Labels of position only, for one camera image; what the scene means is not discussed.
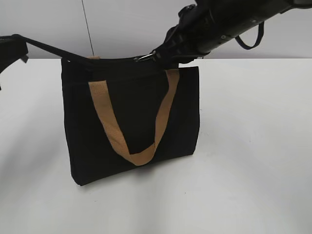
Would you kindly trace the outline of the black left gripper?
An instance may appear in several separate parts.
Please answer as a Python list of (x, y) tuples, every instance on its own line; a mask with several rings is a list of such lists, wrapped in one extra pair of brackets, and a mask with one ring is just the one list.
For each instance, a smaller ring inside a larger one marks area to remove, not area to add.
[(15, 61), (21, 59), (26, 63), (29, 59), (25, 39), (20, 35), (0, 37), (0, 72), (2, 73)]

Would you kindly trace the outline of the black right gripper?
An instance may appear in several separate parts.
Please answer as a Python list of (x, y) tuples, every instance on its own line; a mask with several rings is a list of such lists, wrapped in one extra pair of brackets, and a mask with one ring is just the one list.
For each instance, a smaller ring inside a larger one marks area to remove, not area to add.
[(206, 4), (191, 4), (183, 7), (179, 13), (179, 22), (170, 28), (164, 42), (153, 50), (153, 61), (163, 68), (179, 63), (189, 63), (206, 52), (198, 49), (201, 39), (201, 23), (207, 16)]

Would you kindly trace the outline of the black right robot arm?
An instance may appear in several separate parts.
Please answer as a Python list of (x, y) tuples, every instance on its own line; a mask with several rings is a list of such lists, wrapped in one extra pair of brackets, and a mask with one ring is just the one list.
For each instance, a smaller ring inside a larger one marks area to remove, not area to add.
[(310, 0), (197, 0), (182, 8), (178, 24), (152, 52), (163, 66), (189, 63), (235, 39), (251, 50), (264, 35), (264, 22), (292, 9), (310, 9)]

